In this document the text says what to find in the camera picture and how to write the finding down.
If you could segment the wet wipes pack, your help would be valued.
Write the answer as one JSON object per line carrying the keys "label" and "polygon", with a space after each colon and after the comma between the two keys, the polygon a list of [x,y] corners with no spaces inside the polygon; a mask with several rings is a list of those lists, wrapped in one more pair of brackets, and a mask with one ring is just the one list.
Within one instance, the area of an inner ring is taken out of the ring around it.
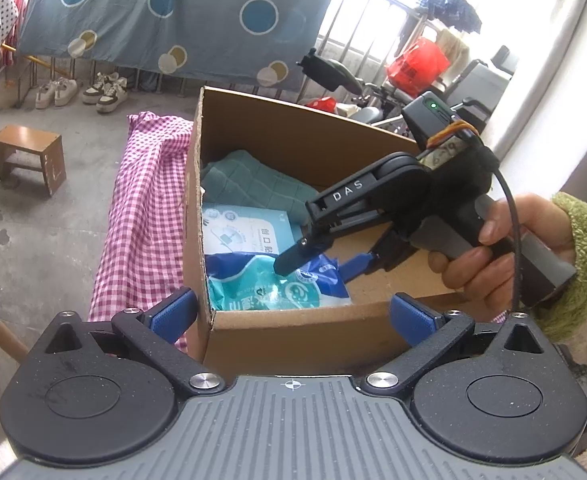
{"label": "wet wipes pack", "polygon": [[273,255],[228,252],[205,257],[208,301],[216,311],[284,311],[349,306],[335,260],[320,255],[286,276]]}

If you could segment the blue bandage box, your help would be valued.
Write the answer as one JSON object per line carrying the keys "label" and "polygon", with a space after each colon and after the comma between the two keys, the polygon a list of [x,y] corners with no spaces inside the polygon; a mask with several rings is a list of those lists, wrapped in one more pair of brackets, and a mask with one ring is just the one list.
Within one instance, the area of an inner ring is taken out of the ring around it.
{"label": "blue bandage box", "polygon": [[205,255],[250,252],[280,255],[302,237],[286,211],[205,204],[202,209]]}

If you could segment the teal waffle cloth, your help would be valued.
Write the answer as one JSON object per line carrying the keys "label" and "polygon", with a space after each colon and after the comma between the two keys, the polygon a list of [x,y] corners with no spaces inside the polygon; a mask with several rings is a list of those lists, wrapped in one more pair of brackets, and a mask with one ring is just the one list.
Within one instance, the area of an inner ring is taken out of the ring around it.
{"label": "teal waffle cloth", "polygon": [[310,221],[307,202],[316,197],[315,188],[262,164],[245,150],[209,162],[200,177],[208,203],[281,210],[299,226]]}

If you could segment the pink checkered tablecloth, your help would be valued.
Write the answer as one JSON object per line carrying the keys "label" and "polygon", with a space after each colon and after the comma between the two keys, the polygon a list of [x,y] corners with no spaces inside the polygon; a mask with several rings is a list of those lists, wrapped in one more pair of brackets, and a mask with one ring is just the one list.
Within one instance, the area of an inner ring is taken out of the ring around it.
{"label": "pink checkered tablecloth", "polygon": [[114,181],[106,241],[88,312],[111,320],[147,311],[182,287],[186,162],[194,123],[156,113],[128,116]]}

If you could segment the wheelchair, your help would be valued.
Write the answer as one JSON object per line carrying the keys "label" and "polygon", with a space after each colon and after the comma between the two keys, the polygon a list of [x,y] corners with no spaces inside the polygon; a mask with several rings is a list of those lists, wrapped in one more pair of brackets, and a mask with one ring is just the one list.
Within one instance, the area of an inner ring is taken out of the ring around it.
{"label": "wheelchair", "polygon": [[[502,48],[488,63],[476,58],[468,62],[448,84],[438,76],[431,86],[418,96],[428,91],[432,92],[461,118],[478,130],[483,130],[514,76],[514,69],[504,64],[507,58],[507,48]],[[392,114],[394,122],[388,119],[372,126],[407,136],[408,127],[403,119],[402,110],[400,113]]]}

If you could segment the red plastic bag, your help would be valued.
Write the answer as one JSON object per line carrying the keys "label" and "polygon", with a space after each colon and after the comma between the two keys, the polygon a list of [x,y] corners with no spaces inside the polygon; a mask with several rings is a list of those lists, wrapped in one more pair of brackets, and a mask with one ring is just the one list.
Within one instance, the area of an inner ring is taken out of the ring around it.
{"label": "red plastic bag", "polygon": [[387,78],[395,88],[415,98],[450,66],[450,61],[433,41],[420,37],[412,47],[386,67]]}

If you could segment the beige hanging towel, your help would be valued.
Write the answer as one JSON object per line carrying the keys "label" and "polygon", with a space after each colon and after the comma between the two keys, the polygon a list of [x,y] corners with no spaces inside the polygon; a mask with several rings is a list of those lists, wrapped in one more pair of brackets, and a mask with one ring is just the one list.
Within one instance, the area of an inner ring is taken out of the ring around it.
{"label": "beige hanging towel", "polygon": [[461,40],[461,38],[454,35],[453,32],[450,32],[447,28],[438,32],[437,41],[435,41],[435,43],[449,60],[451,67],[465,67],[469,62],[469,47],[463,40]]}

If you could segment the red bag on floor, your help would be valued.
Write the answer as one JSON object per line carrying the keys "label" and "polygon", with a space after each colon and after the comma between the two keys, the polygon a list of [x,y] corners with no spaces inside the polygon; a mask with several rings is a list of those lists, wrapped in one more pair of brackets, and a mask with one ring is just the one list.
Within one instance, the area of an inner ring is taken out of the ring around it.
{"label": "red bag on floor", "polygon": [[322,98],[317,98],[307,102],[305,106],[313,108],[313,110],[320,110],[324,113],[335,114],[337,101],[333,96],[323,96]]}

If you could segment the dark blue hanging clothes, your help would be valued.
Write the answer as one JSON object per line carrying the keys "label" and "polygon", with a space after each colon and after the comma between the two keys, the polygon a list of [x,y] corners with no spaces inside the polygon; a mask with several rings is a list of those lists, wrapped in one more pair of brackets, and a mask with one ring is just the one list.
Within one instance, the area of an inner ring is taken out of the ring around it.
{"label": "dark blue hanging clothes", "polygon": [[467,0],[418,0],[418,9],[425,12],[429,20],[439,20],[447,28],[468,34],[481,32],[482,21]]}

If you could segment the small wooden stool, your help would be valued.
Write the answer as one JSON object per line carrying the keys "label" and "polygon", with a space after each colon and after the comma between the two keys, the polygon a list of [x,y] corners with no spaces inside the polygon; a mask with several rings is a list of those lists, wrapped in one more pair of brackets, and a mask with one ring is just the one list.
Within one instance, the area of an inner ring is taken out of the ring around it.
{"label": "small wooden stool", "polygon": [[8,125],[0,130],[0,182],[14,170],[41,174],[49,196],[66,182],[62,135],[30,127]]}

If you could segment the blue patterned hanging sheet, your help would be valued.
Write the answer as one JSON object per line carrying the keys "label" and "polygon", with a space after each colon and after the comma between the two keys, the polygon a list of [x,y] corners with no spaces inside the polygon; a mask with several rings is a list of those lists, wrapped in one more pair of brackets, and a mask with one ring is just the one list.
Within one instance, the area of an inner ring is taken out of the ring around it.
{"label": "blue patterned hanging sheet", "polygon": [[18,49],[297,91],[331,0],[28,0]]}

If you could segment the black white sneaker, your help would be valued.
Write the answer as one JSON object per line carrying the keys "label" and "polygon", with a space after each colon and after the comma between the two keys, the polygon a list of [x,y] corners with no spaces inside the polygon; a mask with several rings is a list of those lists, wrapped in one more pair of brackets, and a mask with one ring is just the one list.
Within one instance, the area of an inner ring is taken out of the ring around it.
{"label": "black white sneaker", "polygon": [[82,102],[85,105],[97,104],[100,98],[104,95],[104,92],[106,92],[111,84],[117,80],[117,72],[113,72],[111,74],[98,73],[94,82],[83,92]]}
{"label": "black white sneaker", "polygon": [[124,77],[118,78],[103,92],[102,97],[96,104],[96,110],[99,114],[113,113],[127,98],[127,79]]}

